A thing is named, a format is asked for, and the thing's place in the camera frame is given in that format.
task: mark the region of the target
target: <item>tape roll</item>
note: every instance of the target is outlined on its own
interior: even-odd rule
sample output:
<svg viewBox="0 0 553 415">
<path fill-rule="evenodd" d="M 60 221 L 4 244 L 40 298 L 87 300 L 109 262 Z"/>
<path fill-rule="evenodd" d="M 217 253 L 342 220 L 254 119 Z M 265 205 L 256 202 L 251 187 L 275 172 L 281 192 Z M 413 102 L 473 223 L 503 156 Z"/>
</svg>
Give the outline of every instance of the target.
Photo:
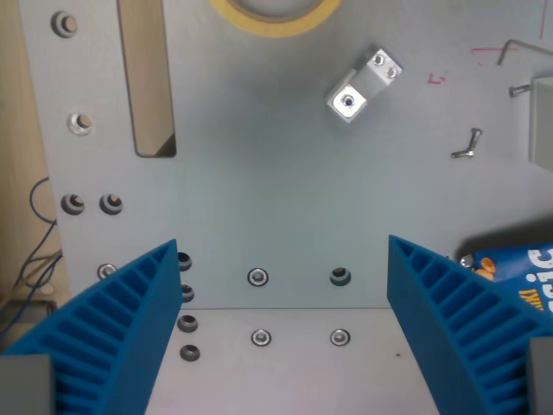
<svg viewBox="0 0 553 415">
<path fill-rule="evenodd" d="M 338 9 L 341 2 L 341 0 L 320 0 L 304 15 L 280 21 L 248 12 L 239 7 L 235 1 L 211 0 L 211 5 L 235 26 L 254 35 L 265 37 L 291 37 L 314 29 L 327 20 Z"/>
</svg>

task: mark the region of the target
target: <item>metal floor plate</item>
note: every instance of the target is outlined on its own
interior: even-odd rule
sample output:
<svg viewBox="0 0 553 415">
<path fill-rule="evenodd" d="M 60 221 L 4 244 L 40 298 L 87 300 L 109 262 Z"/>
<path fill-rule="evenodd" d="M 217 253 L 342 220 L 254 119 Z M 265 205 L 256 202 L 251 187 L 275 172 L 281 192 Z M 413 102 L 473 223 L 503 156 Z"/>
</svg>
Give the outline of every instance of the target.
<svg viewBox="0 0 553 415">
<path fill-rule="evenodd" d="M 100 264 L 177 238 L 191 307 L 387 307 L 390 233 L 450 254 L 553 204 L 550 172 L 527 161 L 529 99 L 507 95 L 552 60 L 517 50 L 497 67 L 488 50 L 539 42 L 541 1 L 347 0 L 307 34 L 267 39 L 208 1 L 166 0 L 172 159 L 134 152 L 117 2 L 20 3 L 54 195 L 86 204 L 57 211 L 75 294 Z M 70 40 L 49 27 L 58 10 L 79 23 Z M 346 125 L 325 96 L 371 45 L 404 73 Z M 94 121 L 89 136 L 67 129 L 75 111 Z M 451 160 L 471 127 L 484 131 L 476 157 Z M 98 208 L 107 193 L 121 214 Z M 353 275 L 343 288 L 328 280 L 339 266 Z M 254 267 L 264 288 L 246 282 Z"/>
<path fill-rule="evenodd" d="M 175 327 L 147 415 L 438 415 L 391 310 L 191 310 Z M 266 347 L 255 329 L 272 335 Z M 336 347 L 335 329 L 352 340 Z M 181 359 L 193 344 L 197 361 Z"/>
</svg>

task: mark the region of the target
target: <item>snack bag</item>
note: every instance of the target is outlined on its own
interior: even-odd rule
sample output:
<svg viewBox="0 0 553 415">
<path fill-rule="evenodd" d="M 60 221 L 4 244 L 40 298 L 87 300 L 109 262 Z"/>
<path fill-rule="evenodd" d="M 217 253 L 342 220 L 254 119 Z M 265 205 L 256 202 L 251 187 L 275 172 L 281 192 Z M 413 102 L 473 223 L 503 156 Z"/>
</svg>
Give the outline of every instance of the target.
<svg viewBox="0 0 553 415">
<path fill-rule="evenodd" d="M 461 264 L 553 314 L 553 243 L 480 251 Z"/>
</svg>

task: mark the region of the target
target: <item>gray block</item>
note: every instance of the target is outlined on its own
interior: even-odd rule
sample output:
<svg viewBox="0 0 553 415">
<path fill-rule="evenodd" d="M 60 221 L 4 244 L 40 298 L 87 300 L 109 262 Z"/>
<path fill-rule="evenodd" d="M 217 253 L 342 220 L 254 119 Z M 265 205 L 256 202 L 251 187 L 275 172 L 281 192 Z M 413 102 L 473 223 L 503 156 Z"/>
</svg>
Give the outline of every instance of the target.
<svg viewBox="0 0 553 415">
<path fill-rule="evenodd" d="M 54 394 L 50 356 L 0 356 L 0 413 L 54 415 Z"/>
<path fill-rule="evenodd" d="M 553 413 L 553 337 L 534 337 L 528 346 L 526 379 L 531 415 Z"/>
</svg>

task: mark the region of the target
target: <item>blue ribbed block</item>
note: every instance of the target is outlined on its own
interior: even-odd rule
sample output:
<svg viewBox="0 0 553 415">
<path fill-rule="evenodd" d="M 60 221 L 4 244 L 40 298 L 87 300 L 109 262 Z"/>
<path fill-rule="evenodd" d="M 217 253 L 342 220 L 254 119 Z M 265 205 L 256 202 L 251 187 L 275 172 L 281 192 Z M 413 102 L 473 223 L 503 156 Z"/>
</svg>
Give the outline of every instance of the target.
<svg viewBox="0 0 553 415">
<path fill-rule="evenodd" d="M 442 415 L 527 414 L 526 352 L 553 320 L 494 283 L 390 237 L 388 299 Z"/>
<path fill-rule="evenodd" d="M 4 354 L 52 357 L 58 414 L 144 414 L 181 299 L 172 240 L 82 292 Z"/>
</svg>

